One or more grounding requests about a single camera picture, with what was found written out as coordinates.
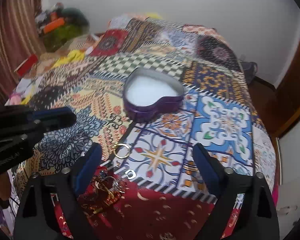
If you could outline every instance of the screw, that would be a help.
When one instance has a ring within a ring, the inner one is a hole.
[[[263,173],[261,173],[261,172],[257,172],[256,173],[256,176],[257,176],[257,178],[259,178],[259,179],[263,179],[265,176],[263,175]]]
[[[230,167],[226,167],[225,168],[225,173],[232,174],[232,173],[234,173],[234,170],[232,168],[230,168]]]
[[[28,138],[28,136],[26,134],[23,134],[23,135],[20,136],[20,138],[21,138],[21,140],[25,140],[25,139]]]
[[[69,168],[69,167],[65,167],[65,168],[63,168],[62,170],[61,170],[61,172],[63,173],[63,174],[67,174],[67,173],[69,173],[71,171],[71,169]]]
[[[38,177],[38,176],[40,176],[40,174],[39,174],[39,172],[33,172],[32,174],[31,174],[31,178],[36,178],[36,177]]]

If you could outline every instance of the baseboard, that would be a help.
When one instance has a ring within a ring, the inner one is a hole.
[[[274,92],[276,91],[273,84],[269,83],[268,81],[263,80],[262,78],[259,78],[259,77],[255,76],[253,80],[259,82],[260,84],[263,84],[263,85],[269,87]]]

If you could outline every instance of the purple heart-shaped tin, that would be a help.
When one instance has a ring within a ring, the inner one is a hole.
[[[172,76],[136,68],[124,84],[124,110],[135,122],[149,122],[159,114],[177,112],[184,93],[182,84]]]

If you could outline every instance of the blue gripper pad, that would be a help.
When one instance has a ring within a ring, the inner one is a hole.
[[[80,157],[71,168],[71,185],[78,197],[83,194],[100,164],[102,148],[98,143],[92,143],[85,156]]]
[[[219,197],[224,188],[224,168],[208,151],[197,143],[192,151],[192,157],[210,194]]]

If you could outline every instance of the yellow cloth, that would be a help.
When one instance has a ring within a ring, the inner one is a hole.
[[[69,62],[73,61],[80,61],[84,59],[84,52],[81,52],[78,49],[73,49],[69,52],[67,57],[61,57],[59,58],[55,64],[52,66],[52,68],[60,67],[61,65],[67,64]]]

